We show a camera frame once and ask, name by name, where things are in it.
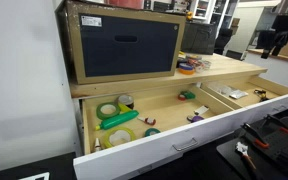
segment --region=white cabinet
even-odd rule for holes
[[[230,28],[239,0],[194,0],[190,11],[193,19],[206,24],[216,24],[217,31]]]
[[[214,0],[194,0],[190,9],[193,12],[193,19],[201,20],[207,24],[210,23],[214,5]]]

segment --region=floor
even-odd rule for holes
[[[216,147],[234,138],[229,135],[184,154],[180,159],[156,168],[132,180],[147,179],[198,179],[198,180],[240,180],[216,151]]]
[[[45,172],[50,173],[50,180],[74,180],[74,158],[75,153],[69,153],[0,171],[0,180],[18,180]]]

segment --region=paper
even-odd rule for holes
[[[102,27],[102,18],[92,16],[81,16],[83,26]]]

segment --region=orange item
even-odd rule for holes
[[[134,9],[142,9],[143,8],[143,0],[108,0],[108,4],[134,8]]]
[[[182,69],[182,68],[179,68],[178,71],[182,74],[186,74],[186,75],[192,75],[195,73],[194,69],[193,70],[185,70],[185,69]]]

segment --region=small container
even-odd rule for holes
[[[200,62],[203,64],[204,70],[209,70],[212,65],[212,63],[209,61],[201,60]]]
[[[204,71],[203,65],[202,65],[202,64],[196,65],[196,66],[195,66],[195,71],[196,71],[197,73],[203,72],[203,71]]]

